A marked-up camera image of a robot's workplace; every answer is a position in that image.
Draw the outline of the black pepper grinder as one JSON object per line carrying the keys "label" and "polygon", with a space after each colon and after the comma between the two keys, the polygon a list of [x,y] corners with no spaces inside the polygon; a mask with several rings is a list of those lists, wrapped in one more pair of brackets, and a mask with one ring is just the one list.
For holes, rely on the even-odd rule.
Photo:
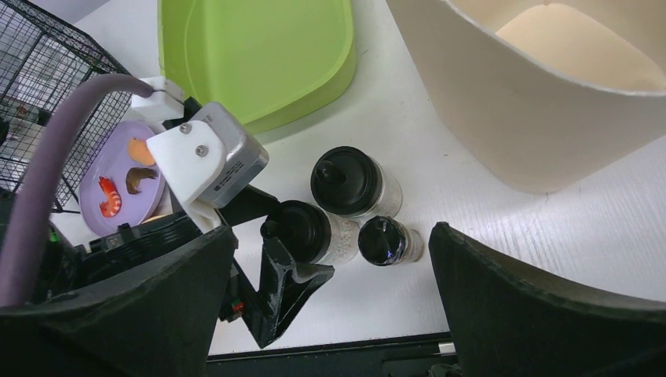
{"label": "black pepper grinder", "polygon": [[357,243],[362,257],[376,266],[417,262],[424,250],[423,238],[416,230],[387,216],[367,220]]}

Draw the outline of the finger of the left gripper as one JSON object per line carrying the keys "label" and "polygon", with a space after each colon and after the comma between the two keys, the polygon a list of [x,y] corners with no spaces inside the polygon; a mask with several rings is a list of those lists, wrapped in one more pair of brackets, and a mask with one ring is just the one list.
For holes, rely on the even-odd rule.
{"label": "finger of the left gripper", "polygon": [[334,274],[330,265],[295,261],[277,238],[264,240],[259,289],[241,275],[242,318],[258,347],[264,349],[279,339]]}

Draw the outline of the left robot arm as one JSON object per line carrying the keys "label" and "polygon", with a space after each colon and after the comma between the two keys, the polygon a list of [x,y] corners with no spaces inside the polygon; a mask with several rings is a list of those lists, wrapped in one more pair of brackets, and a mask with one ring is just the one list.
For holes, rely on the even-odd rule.
{"label": "left robot arm", "polygon": [[94,241],[89,256],[75,258],[65,292],[1,311],[2,345],[207,353],[216,323],[237,318],[260,347],[277,340],[335,270],[297,262],[273,236],[262,245],[255,290],[234,260],[232,227],[274,213],[279,202],[251,185],[224,184],[229,189],[214,205],[218,227],[202,232],[180,211]]}

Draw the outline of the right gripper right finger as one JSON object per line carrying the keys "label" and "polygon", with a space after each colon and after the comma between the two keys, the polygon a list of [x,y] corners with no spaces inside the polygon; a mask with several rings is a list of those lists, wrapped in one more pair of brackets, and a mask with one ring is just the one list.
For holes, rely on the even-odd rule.
{"label": "right gripper right finger", "polygon": [[437,223],[428,243],[465,376],[662,376],[665,304],[568,280]]}

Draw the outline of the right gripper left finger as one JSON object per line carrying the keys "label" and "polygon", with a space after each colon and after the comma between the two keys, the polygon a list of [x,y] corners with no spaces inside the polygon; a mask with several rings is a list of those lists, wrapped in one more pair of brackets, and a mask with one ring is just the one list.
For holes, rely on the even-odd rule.
{"label": "right gripper left finger", "polygon": [[236,246],[220,227],[48,302],[2,309],[2,375],[204,375]]}

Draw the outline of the black-lid glass jar front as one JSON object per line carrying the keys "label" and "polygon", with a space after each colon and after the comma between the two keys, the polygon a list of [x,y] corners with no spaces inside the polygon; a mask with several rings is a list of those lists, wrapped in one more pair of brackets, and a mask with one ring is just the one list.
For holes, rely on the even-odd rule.
{"label": "black-lid glass jar front", "polygon": [[295,261],[341,265],[358,253],[359,225],[298,200],[280,203],[260,228],[264,239],[278,238]]}

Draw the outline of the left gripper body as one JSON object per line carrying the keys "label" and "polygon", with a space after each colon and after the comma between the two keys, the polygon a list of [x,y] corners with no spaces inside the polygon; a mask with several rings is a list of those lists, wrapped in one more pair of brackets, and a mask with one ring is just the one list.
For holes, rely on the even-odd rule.
{"label": "left gripper body", "polygon": [[[184,103],[184,116],[180,119],[163,121],[162,125],[166,130],[180,126],[190,120],[201,108],[202,105],[195,98],[187,98]],[[233,227],[266,216],[279,203],[275,196],[248,185],[226,206],[218,208],[218,213],[225,224]],[[232,272],[219,313],[221,321],[231,322],[243,314],[244,303],[239,298],[237,286],[237,273]]]}

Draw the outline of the black-lid glass jar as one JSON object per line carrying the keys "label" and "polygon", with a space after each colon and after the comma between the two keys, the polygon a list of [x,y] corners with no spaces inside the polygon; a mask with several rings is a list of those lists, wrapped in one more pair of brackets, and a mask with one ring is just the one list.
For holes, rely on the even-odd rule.
{"label": "black-lid glass jar", "polygon": [[403,193],[392,170],[351,146],[325,152],[315,163],[310,189],[324,210],[363,221],[374,216],[396,216]]}
{"label": "black-lid glass jar", "polygon": [[264,239],[278,238],[295,261],[341,265],[358,253],[359,225],[298,200],[280,203],[260,228]]}

